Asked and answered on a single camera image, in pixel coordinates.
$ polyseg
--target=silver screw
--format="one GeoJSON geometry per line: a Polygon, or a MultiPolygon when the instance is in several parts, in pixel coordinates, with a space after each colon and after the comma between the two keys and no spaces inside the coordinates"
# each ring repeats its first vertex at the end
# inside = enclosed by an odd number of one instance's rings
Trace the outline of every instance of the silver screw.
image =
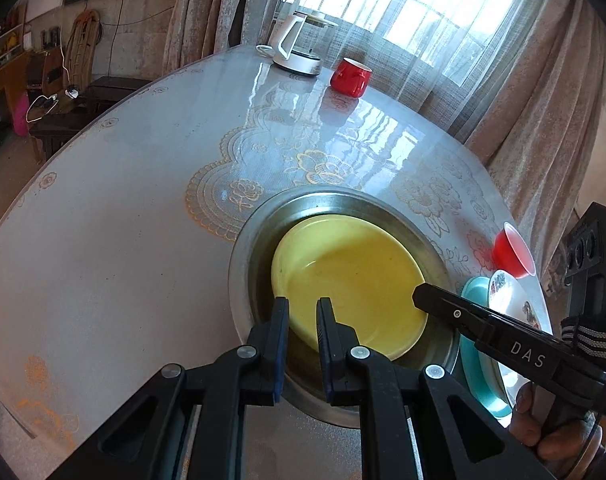
{"type": "Polygon", "coordinates": [[[237,349],[237,355],[241,359],[250,359],[250,357],[254,357],[256,355],[256,348],[250,345],[240,346],[237,349]]]}
{"type": "Polygon", "coordinates": [[[369,357],[369,350],[365,346],[355,346],[350,350],[350,355],[355,359],[366,359],[369,357]]]}
{"type": "Polygon", "coordinates": [[[425,368],[425,374],[432,379],[442,379],[445,377],[445,370],[438,365],[430,365],[425,368]]]}
{"type": "Polygon", "coordinates": [[[163,368],[161,368],[161,375],[163,375],[163,377],[166,379],[174,379],[175,377],[179,377],[180,374],[181,367],[174,363],[165,365],[163,368]]]}

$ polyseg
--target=red bowl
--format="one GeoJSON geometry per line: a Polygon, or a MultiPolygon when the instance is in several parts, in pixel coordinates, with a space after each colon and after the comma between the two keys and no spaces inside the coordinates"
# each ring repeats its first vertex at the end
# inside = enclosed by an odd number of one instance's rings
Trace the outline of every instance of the red bowl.
{"type": "Polygon", "coordinates": [[[509,272],[514,278],[536,275],[534,258],[528,245],[510,223],[503,224],[502,231],[494,240],[492,257],[497,269],[509,272]]]}

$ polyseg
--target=pink object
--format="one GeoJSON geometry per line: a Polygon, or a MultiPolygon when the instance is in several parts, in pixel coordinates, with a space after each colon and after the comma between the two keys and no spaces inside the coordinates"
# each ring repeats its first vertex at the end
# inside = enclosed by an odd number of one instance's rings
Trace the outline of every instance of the pink object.
{"type": "Polygon", "coordinates": [[[330,79],[330,86],[340,94],[361,97],[372,75],[371,68],[358,61],[344,57],[330,79]]]}
{"type": "Polygon", "coordinates": [[[503,224],[502,231],[494,240],[492,257],[497,269],[509,272],[514,278],[536,275],[534,258],[528,245],[510,223],[503,224]]]}
{"type": "Polygon", "coordinates": [[[26,113],[30,103],[27,99],[27,94],[24,93],[19,101],[16,102],[14,107],[14,113],[12,114],[12,127],[14,132],[21,137],[25,137],[28,134],[26,113]]]}

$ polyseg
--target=human hand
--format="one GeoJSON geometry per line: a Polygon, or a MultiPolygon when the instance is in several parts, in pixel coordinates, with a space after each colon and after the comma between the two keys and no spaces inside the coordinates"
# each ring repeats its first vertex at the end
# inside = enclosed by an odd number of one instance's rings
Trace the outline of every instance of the human hand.
{"type": "MultiPolygon", "coordinates": [[[[594,416],[591,415],[588,421],[574,420],[541,439],[541,424],[530,413],[533,403],[534,385],[523,384],[516,396],[516,406],[512,410],[510,433],[525,446],[533,448],[539,459],[547,462],[551,472],[560,478],[569,471],[581,452],[594,425],[594,416]]],[[[567,480],[583,478],[598,451],[602,437],[603,431],[601,427],[597,427],[585,455],[567,480]]]]}

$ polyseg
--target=yellow plastic basin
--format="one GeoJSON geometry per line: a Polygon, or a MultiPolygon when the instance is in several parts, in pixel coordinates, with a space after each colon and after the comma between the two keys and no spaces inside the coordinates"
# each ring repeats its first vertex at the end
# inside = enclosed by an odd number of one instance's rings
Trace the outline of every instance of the yellow plastic basin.
{"type": "Polygon", "coordinates": [[[397,359],[421,337],[427,314],[412,301],[424,283],[411,254],[374,224],[344,215],[308,218],[281,239],[272,290],[289,299],[292,330],[318,350],[317,301],[332,300],[337,322],[359,342],[397,359]]]}

